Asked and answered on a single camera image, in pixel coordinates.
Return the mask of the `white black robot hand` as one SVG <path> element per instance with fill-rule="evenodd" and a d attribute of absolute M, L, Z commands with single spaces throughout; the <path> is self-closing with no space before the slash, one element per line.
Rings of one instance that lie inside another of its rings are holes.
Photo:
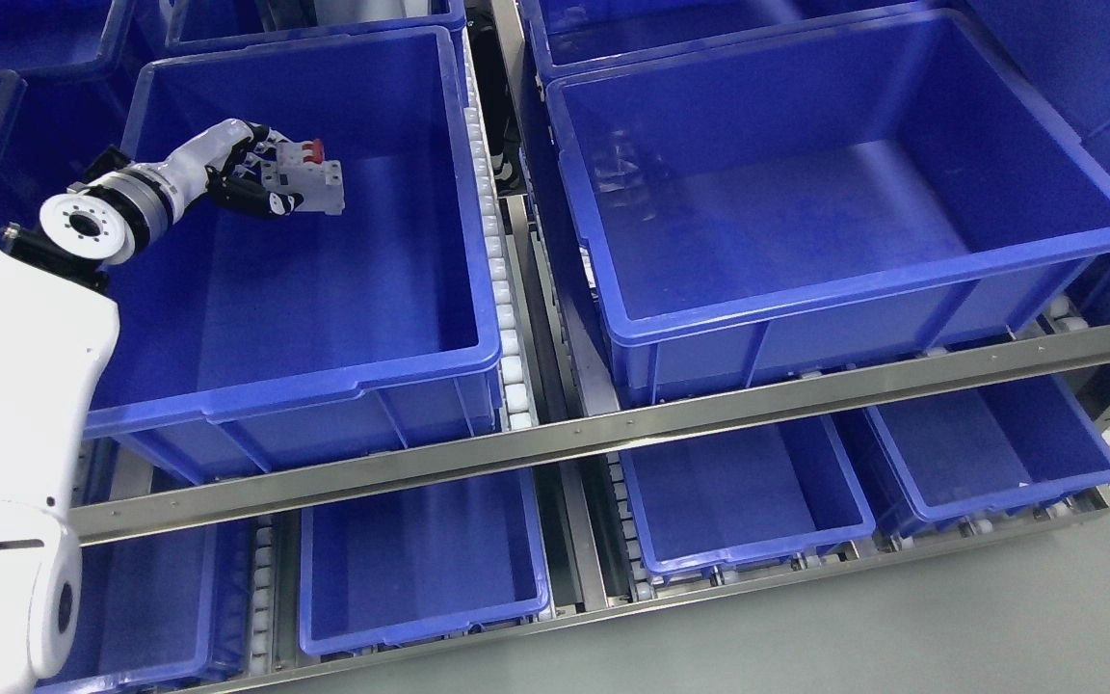
<path fill-rule="evenodd" d="M 176 147 L 163 162 L 140 168 L 158 180 L 173 223 L 202 198 L 248 217 L 287 217 L 304 205 L 304 194 L 266 188 L 258 165 L 289 141 L 266 124 L 228 119 Z"/>

